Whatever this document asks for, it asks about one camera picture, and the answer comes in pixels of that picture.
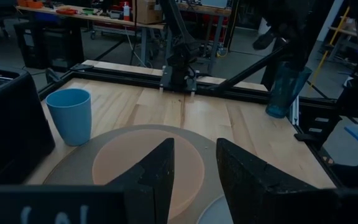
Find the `blue tumbler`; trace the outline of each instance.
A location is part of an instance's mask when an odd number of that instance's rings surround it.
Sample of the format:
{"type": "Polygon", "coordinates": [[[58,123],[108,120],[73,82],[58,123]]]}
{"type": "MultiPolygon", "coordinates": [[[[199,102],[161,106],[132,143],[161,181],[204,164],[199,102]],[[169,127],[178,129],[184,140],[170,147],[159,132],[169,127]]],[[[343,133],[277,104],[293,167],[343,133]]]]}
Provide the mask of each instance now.
{"type": "Polygon", "coordinates": [[[266,113],[274,118],[284,118],[310,75],[311,70],[307,67],[304,67],[302,71],[297,71],[291,69],[288,62],[281,63],[276,73],[266,113]]]}
{"type": "Polygon", "coordinates": [[[81,89],[58,90],[46,99],[53,122],[64,142],[79,146],[91,138],[91,94],[81,89]]]}

